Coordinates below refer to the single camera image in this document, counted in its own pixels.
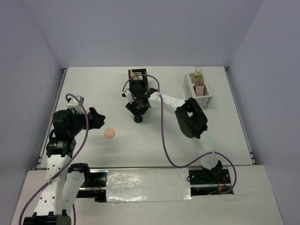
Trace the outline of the dark green powder puff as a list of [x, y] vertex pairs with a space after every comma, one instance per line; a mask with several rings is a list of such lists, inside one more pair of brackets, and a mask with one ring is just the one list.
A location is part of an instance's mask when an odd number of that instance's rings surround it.
[[143, 122], [143, 118], [141, 116], [139, 117], [134, 117], [134, 122], [135, 123], [142, 123]]

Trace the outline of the peach round makeup sponge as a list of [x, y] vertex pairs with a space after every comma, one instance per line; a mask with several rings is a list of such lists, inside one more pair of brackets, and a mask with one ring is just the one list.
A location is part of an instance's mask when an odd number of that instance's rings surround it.
[[115, 130], [113, 128], [106, 128], [104, 130], [104, 137], [107, 139], [111, 139], [115, 136]]

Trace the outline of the beige gold cosmetic tube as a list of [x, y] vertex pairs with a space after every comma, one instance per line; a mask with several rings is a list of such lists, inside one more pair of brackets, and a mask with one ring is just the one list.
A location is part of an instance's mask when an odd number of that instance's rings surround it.
[[130, 74], [130, 77], [132, 77], [132, 79], [137, 75], [142, 75], [141, 72], [134, 72], [133, 70], [130, 70], [129, 74]]

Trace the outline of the pink palette case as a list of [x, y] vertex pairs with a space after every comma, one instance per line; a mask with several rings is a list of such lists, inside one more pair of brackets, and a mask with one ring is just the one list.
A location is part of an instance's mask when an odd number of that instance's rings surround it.
[[195, 95], [197, 97], [203, 96], [204, 95], [204, 88], [205, 88], [205, 85], [204, 85], [203, 82], [195, 83]]

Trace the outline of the gold liquid foundation bottle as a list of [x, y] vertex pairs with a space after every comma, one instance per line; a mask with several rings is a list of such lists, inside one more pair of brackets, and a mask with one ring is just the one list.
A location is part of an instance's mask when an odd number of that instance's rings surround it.
[[193, 77], [200, 78], [202, 75], [203, 68], [201, 66], [196, 66]]

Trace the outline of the white gold egg bottle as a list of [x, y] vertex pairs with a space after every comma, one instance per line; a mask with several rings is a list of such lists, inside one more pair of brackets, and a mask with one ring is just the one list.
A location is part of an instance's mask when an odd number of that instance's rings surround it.
[[142, 75], [137, 75], [133, 78], [133, 80], [143, 80], [143, 76]]

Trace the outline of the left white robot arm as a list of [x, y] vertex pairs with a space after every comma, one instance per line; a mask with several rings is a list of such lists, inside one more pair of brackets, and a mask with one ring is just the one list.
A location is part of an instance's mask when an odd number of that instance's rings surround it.
[[47, 168], [44, 185], [34, 194], [39, 201], [32, 216], [19, 217], [20, 225], [71, 225], [75, 217], [70, 216], [80, 187], [92, 181], [87, 163], [74, 164], [75, 136], [82, 130], [100, 129], [105, 116], [91, 107], [77, 112], [74, 108], [59, 110], [52, 116], [53, 130], [46, 146]]

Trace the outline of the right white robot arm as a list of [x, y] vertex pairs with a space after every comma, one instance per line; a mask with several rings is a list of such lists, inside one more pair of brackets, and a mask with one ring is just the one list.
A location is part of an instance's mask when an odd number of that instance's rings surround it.
[[[220, 172], [223, 169], [222, 163], [216, 161], [213, 156], [205, 159], [208, 155], [213, 154], [213, 147], [207, 137], [208, 119], [194, 98], [191, 97], [187, 100], [178, 99], [165, 95], [154, 88], [142, 88], [139, 92], [123, 88], [122, 97], [128, 99], [126, 108], [133, 114], [134, 122], [136, 123], [141, 123], [143, 121], [143, 114], [148, 109], [160, 108], [162, 145], [165, 156], [172, 166], [176, 168], [187, 168], [200, 160], [204, 178], [208, 183], [215, 183], [220, 178]], [[176, 165], [167, 152], [164, 133], [165, 112], [174, 115], [183, 135], [193, 141], [198, 140], [201, 144], [201, 148], [204, 150], [204, 153], [201, 156], [186, 165]]]

